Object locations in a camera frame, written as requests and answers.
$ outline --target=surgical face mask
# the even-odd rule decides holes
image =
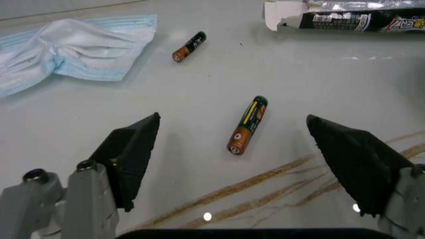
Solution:
[[[51,22],[39,31],[0,37],[0,96],[52,73],[120,81],[152,40],[156,15]]]

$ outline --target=orange battery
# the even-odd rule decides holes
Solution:
[[[182,62],[187,56],[196,50],[205,40],[207,35],[203,31],[198,32],[184,46],[173,53],[173,59],[176,62]]]
[[[227,144],[227,149],[233,154],[243,154],[255,130],[263,119],[268,101],[263,96],[256,96],[246,108],[237,128]]]

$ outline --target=brown streak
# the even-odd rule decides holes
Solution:
[[[424,151],[425,151],[425,143],[421,143],[421,144],[412,146],[412,147],[410,147],[406,150],[403,150],[400,154],[403,157],[409,159],[409,158],[415,157],[416,155],[418,155],[418,154],[420,154]]]
[[[309,180],[302,180],[300,182],[294,183],[292,185],[286,186],[282,189],[279,189],[273,193],[267,194],[261,198],[258,199],[254,199],[245,203],[241,203],[239,205],[236,205],[234,207],[231,207],[229,209],[225,209],[222,210],[220,212],[214,213],[212,216],[212,220],[211,221],[205,221],[203,218],[199,217],[196,218],[188,223],[186,223],[185,225],[183,225],[181,228],[187,228],[187,229],[195,229],[198,227],[201,227],[203,225],[206,224],[210,224],[210,223],[217,223],[220,222],[224,219],[227,218],[231,218],[234,217],[236,215],[239,215],[241,213],[247,212],[249,210],[252,209],[256,209],[256,208],[260,208],[264,205],[266,205],[267,203],[280,198],[281,196],[287,196],[295,191],[297,191],[298,189],[306,186],[307,184],[319,179],[320,177],[324,176],[324,174],[321,174],[315,178],[309,179]]]
[[[395,143],[397,141],[403,140],[403,139],[407,139],[407,138],[411,138],[411,137],[415,137],[415,136],[419,136],[419,135],[423,135],[425,134],[425,130],[424,131],[418,131],[418,132],[414,132],[414,133],[410,133],[410,134],[406,134],[406,135],[402,135],[393,139],[390,139],[388,141],[385,141],[386,143]]]
[[[311,194],[307,195],[305,198],[301,199],[300,201],[298,201],[295,204],[284,204],[282,206],[274,206],[274,208],[276,209],[274,212],[270,213],[268,216],[263,217],[261,219],[259,219],[258,221],[256,221],[254,224],[252,224],[250,226],[250,228],[256,227],[258,226],[260,223],[262,223],[263,221],[265,221],[266,219],[270,218],[271,216],[275,215],[276,213],[278,213],[279,211],[281,211],[284,208],[288,208],[288,207],[300,207],[303,206],[309,202],[311,202],[313,199],[317,198],[318,196],[320,196],[323,193],[327,193],[330,191],[334,191],[337,190],[338,188],[341,187],[341,185],[338,182],[334,182],[332,184],[327,185],[330,181],[332,181],[333,179],[330,179],[328,181],[326,181],[325,183],[323,183],[322,185],[319,186],[318,189],[316,189],[315,191],[313,191]]]
[[[307,173],[307,172],[310,172],[310,171],[313,171],[313,170],[316,170],[316,169],[319,169],[319,168],[324,168],[324,167],[327,167],[327,164],[314,166],[314,167],[311,167],[311,168],[306,168],[306,169],[302,169],[302,170],[298,170],[298,171],[294,171],[294,172],[288,172],[285,175]]]
[[[407,134],[407,135],[402,135],[396,138],[393,138],[391,140],[386,141],[386,143],[394,143],[400,140],[404,140],[410,137],[414,137],[414,136],[418,136],[418,135],[422,135],[425,134],[425,131],[418,131],[418,132],[414,132],[411,134]],[[403,152],[401,152],[401,155],[403,155],[405,158],[409,159],[411,157],[416,156],[417,154],[424,152],[425,151],[425,145],[422,146],[423,144],[419,144],[419,145],[415,145],[407,150],[404,150]],[[175,216],[178,216],[179,214],[185,213],[186,211],[189,211],[197,206],[200,205],[206,205],[209,203],[212,203],[214,201],[217,201],[221,198],[224,198],[226,196],[235,194],[237,192],[240,192],[242,190],[245,190],[247,188],[250,188],[252,186],[255,186],[265,180],[271,179],[273,177],[279,176],[279,175],[285,175],[288,174],[287,171],[298,167],[304,163],[306,163],[307,161],[313,159],[314,157],[316,157],[316,155],[311,154],[311,155],[307,155],[304,156],[302,158],[299,158],[295,161],[293,161],[292,163],[288,163],[285,165],[282,165],[280,167],[277,167],[275,169],[269,170],[265,173],[253,176],[249,179],[246,179],[242,182],[218,189],[212,193],[206,194],[202,197],[200,197],[199,199],[192,201],[192,202],[188,202],[185,203],[177,208],[175,208],[174,210],[172,210],[171,212],[165,213],[163,215],[160,215],[154,219],[151,219],[139,226],[134,227],[133,229],[131,229],[130,231],[133,230],[139,230],[139,229],[145,229],[145,228],[152,228],[164,221],[167,221]]]
[[[258,174],[254,177],[251,177],[249,179],[246,179],[242,182],[221,188],[217,191],[214,191],[212,193],[208,193],[204,196],[202,196],[201,198],[192,201],[192,202],[188,202],[180,207],[175,208],[174,210],[172,210],[169,213],[165,213],[157,218],[154,218],[140,226],[137,226],[135,228],[133,228],[132,230],[139,230],[139,229],[144,229],[144,228],[151,228],[153,226],[155,226],[156,224],[162,223],[172,217],[175,217],[179,214],[182,214],[186,211],[188,211],[189,209],[192,209],[194,207],[200,206],[200,205],[206,205],[209,203],[212,203],[214,201],[217,201],[221,198],[227,197],[229,195],[235,194],[237,192],[240,192],[242,190],[245,190],[247,188],[250,188],[254,185],[257,185],[263,181],[266,181],[270,178],[276,177],[278,175],[282,175],[285,174],[287,171],[296,168],[306,162],[308,162],[309,160],[313,159],[314,157],[316,157],[316,155],[307,155],[304,156],[302,158],[299,158],[291,163],[287,163],[285,165],[282,165],[280,167],[277,167],[275,169],[269,170],[267,172],[264,172],[262,174]]]
[[[319,186],[319,188],[320,187],[322,187],[323,185],[325,185],[325,184],[327,184],[327,183],[329,183],[330,181],[332,181],[332,180],[334,180],[335,178],[331,178],[331,179],[329,179],[329,180],[327,180],[326,182],[324,182],[321,186]],[[263,210],[266,210],[266,209],[279,209],[281,206],[268,206],[268,207],[265,207],[265,208],[263,208],[263,209],[261,209],[260,210],[260,212],[261,211],[263,211]],[[249,215],[249,216],[244,216],[244,217],[240,217],[240,218],[236,218],[236,219],[228,219],[228,220],[226,220],[226,221],[228,221],[228,222],[230,222],[230,221],[238,221],[238,220],[241,220],[241,219],[247,219],[247,218],[253,218],[254,217],[254,215]]]

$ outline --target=bolt head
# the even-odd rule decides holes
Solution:
[[[25,173],[22,179],[24,182],[35,181],[37,183],[44,184],[49,181],[49,176],[44,169],[37,168]]]
[[[84,160],[77,165],[77,171],[82,172],[89,169],[96,170],[96,162],[93,160]]]

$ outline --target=battery packaging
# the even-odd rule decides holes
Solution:
[[[266,26],[375,32],[425,32],[425,1],[266,1]]]

